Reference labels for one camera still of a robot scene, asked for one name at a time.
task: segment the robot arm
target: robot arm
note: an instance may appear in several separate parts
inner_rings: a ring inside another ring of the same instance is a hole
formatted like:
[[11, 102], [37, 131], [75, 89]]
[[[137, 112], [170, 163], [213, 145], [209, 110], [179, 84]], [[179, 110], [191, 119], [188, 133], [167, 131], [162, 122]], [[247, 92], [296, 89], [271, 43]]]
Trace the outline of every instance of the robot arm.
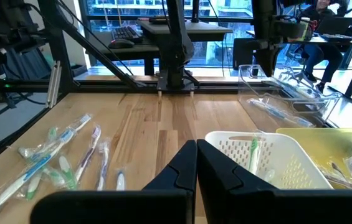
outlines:
[[287, 21], [281, 21], [277, 16], [277, 6], [280, 3], [289, 7], [313, 0], [252, 0], [253, 25], [255, 27], [255, 41], [252, 46], [256, 50], [256, 62], [262, 67], [266, 76], [274, 73], [280, 44], [287, 37], [301, 36], [305, 26]]

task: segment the computer mouse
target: computer mouse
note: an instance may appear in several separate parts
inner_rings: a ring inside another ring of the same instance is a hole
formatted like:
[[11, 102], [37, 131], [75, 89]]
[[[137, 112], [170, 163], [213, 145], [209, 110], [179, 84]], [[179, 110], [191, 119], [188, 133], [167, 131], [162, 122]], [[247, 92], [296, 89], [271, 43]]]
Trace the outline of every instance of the computer mouse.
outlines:
[[132, 48], [134, 46], [134, 43], [130, 40], [125, 40], [125, 39], [117, 39], [111, 41], [109, 44], [110, 49], [124, 49], [124, 48]]

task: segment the laptop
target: laptop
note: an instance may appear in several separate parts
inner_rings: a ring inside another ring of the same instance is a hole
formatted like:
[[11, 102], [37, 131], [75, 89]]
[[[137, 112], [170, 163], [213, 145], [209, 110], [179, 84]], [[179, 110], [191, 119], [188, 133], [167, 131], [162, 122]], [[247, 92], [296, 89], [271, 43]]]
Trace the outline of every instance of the laptop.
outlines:
[[324, 17], [315, 32], [318, 34], [345, 34], [350, 25], [352, 25], [352, 17], [327, 16]]

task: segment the floor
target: floor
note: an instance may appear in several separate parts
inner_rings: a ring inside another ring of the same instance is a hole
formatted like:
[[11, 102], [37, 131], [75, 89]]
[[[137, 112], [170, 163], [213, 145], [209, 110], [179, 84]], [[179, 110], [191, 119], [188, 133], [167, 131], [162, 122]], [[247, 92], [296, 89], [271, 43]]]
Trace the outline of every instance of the floor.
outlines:
[[[130, 67], [131, 72], [135, 75], [144, 74], [144, 67]], [[238, 76], [238, 71], [233, 69], [223, 69], [222, 68], [187, 68], [192, 71], [194, 76], [225, 76], [225, 77], [235, 77]], [[317, 78], [322, 77], [323, 70], [315, 70], [314, 76]], [[109, 71], [106, 67], [97, 66], [91, 68], [88, 72], [84, 73], [81, 76], [78, 76], [76, 79], [84, 80], [89, 75], [112, 75], [111, 71]], [[347, 88], [348, 83], [350, 82], [352, 77], [352, 70], [345, 71], [337, 71], [337, 73], [333, 77], [332, 84], [341, 85], [342, 88], [345, 86]], [[325, 90], [325, 94], [332, 93], [331, 90]], [[339, 103], [335, 106], [332, 114], [330, 115], [330, 121], [340, 128], [352, 128], [352, 101], [343, 98], [339, 101]]]
[[[46, 98], [47, 94], [45, 93], [34, 93], [30, 96], [30, 99], [38, 102], [44, 102]], [[5, 104], [0, 103], [0, 110], [5, 106]], [[25, 100], [19, 102], [16, 108], [9, 109], [0, 114], [0, 141], [25, 125], [37, 113], [41, 112], [43, 108], [44, 105], [33, 104]]]

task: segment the person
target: person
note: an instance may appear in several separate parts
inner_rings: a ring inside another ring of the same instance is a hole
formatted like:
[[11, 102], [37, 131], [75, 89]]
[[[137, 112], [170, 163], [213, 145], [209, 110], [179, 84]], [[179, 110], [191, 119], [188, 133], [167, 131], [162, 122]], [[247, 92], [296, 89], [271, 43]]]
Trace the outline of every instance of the person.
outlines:
[[[317, 21], [317, 24], [319, 24], [324, 17], [335, 16], [333, 11], [328, 9], [330, 4], [330, 0], [317, 0], [315, 5], [309, 6], [299, 15], [299, 17], [309, 17], [311, 21]], [[335, 45], [331, 44], [305, 44], [303, 49], [309, 56], [306, 62], [306, 69], [303, 73], [312, 82], [317, 81], [313, 75], [314, 66], [323, 60], [329, 61], [321, 82], [317, 84], [317, 88], [320, 91], [323, 91], [325, 84], [331, 82], [333, 74], [339, 68], [343, 59], [342, 54]]]

